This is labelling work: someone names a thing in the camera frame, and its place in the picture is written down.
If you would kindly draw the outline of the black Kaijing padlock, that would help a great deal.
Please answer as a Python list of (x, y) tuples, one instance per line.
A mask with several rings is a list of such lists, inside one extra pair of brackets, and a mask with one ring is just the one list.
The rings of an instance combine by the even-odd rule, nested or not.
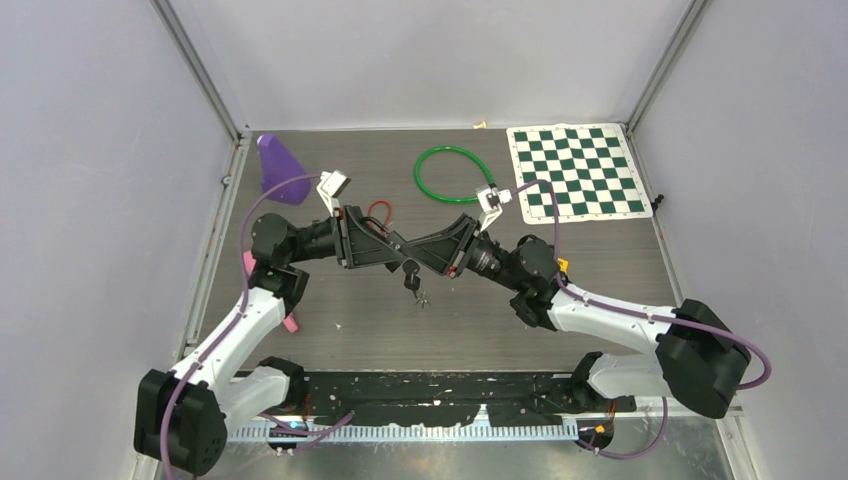
[(368, 265), (380, 263), (390, 272), (395, 272), (404, 262), (404, 255), (400, 252), (400, 248), (405, 239), (387, 226), (380, 225), (373, 218), (365, 217), (363, 224), (380, 238), (380, 246), (373, 248), (375, 253), (369, 256)]

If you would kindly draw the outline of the red cable padlock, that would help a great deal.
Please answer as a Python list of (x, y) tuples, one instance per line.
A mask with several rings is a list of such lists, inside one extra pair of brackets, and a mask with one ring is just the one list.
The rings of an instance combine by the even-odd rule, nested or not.
[(367, 209), (369, 218), (373, 218), (380, 225), (390, 226), (393, 217), (393, 208), (389, 201), (378, 199), (373, 201)]

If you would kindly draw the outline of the small silver keys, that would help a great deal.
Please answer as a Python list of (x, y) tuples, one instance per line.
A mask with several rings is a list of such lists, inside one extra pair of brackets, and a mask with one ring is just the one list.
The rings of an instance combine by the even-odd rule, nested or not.
[(428, 297), (427, 297), (426, 295), (420, 295), (420, 296), (419, 296), (419, 297), (415, 300), (415, 304), (416, 304), (416, 305), (419, 305), (422, 309), (424, 309), (424, 308), (426, 308), (426, 307), (430, 304), (430, 301), (429, 301), (429, 299), (428, 299)]

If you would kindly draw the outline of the green cable lock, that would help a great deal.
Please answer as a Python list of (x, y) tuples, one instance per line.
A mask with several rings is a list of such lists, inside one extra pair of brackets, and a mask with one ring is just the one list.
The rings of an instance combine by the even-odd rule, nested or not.
[[(445, 171), (436, 173), (429, 164), (433, 159), (443, 160)], [(469, 205), (476, 201), (474, 194), (461, 195), (460, 190), (446, 193), (440, 187), (431, 187), (428, 181), (447, 180), (449, 185), (459, 188), (464, 182), (477, 179), (484, 185), (495, 184), (496, 179), (489, 166), (467, 148), (455, 145), (439, 145), (426, 149), (415, 160), (412, 167), (415, 186), (430, 200), (448, 205)]]

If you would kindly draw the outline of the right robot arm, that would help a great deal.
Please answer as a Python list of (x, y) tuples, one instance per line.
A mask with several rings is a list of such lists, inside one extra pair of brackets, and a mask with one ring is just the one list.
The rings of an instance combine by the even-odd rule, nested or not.
[(508, 251), (462, 215), (399, 250), (440, 275), (471, 271), (513, 291), (510, 307), (532, 328), (580, 333), (631, 349), (624, 356), (591, 352), (580, 361), (570, 392), (584, 410), (622, 396), (665, 396), (720, 419), (751, 362), (751, 346), (703, 302), (686, 299), (661, 307), (589, 292), (568, 280), (553, 245), (535, 235)]

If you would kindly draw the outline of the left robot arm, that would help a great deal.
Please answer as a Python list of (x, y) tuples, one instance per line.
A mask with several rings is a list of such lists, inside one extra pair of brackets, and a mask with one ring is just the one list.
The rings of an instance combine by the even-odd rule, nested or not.
[(305, 405), (304, 369), (294, 362), (268, 357), (246, 378), (234, 379), (302, 299), (309, 275), (296, 263), (333, 257), (345, 268), (395, 270), (404, 260), (404, 239), (355, 206), (305, 227), (264, 214), (249, 238), (254, 266), (232, 310), (191, 354), (168, 371), (150, 370), (139, 383), (134, 447), (159, 460), (169, 479), (178, 471), (207, 474), (228, 435), (254, 417), (272, 408), (293, 414)]

